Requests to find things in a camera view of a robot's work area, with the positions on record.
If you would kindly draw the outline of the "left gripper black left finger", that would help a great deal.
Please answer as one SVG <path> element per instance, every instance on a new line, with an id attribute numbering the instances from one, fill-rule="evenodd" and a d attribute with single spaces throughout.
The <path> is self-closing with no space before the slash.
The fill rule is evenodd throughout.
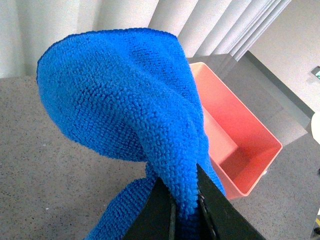
<path id="1" fill-rule="evenodd" d="M 123 240 L 174 240 L 176 203 L 169 189 L 158 178 L 139 215 L 126 231 Z"/>

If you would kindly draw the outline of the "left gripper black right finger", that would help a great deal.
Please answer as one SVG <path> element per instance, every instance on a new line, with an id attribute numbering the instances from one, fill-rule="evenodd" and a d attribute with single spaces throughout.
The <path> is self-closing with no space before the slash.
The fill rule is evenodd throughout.
<path id="1" fill-rule="evenodd" d="M 264 240 L 197 165 L 199 235 L 201 240 Z"/>

